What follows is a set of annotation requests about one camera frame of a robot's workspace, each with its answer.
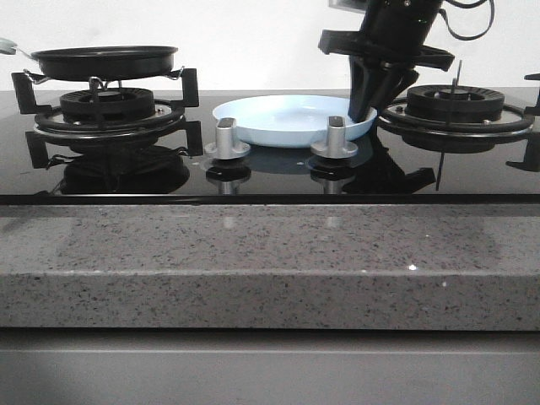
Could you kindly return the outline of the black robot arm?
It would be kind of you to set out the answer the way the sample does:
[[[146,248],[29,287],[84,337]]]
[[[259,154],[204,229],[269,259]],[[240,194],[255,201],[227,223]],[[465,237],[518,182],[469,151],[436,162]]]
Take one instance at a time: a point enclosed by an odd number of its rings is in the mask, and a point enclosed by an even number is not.
[[[424,41],[441,1],[356,1],[364,11],[357,31],[323,30],[319,49],[347,55],[350,67],[348,116],[361,122],[369,109],[385,110],[419,77],[417,66],[446,71],[454,61],[448,51]]]

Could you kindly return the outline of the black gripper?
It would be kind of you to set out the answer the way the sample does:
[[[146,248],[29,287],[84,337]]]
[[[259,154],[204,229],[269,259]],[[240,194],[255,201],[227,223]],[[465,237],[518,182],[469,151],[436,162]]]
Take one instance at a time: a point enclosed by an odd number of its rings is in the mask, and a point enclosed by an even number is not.
[[[355,56],[349,58],[351,88],[348,116],[353,122],[362,122],[370,107],[378,111],[385,110],[405,89],[415,84],[419,77],[414,68],[394,68],[384,72],[379,84],[380,66],[363,57],[443,71],[447,71],[455,59],[448,51],[431,46],[420,46],[415,51],[394,51],[369,40],[361,31],[323,30],[318,47],[325,54]]]

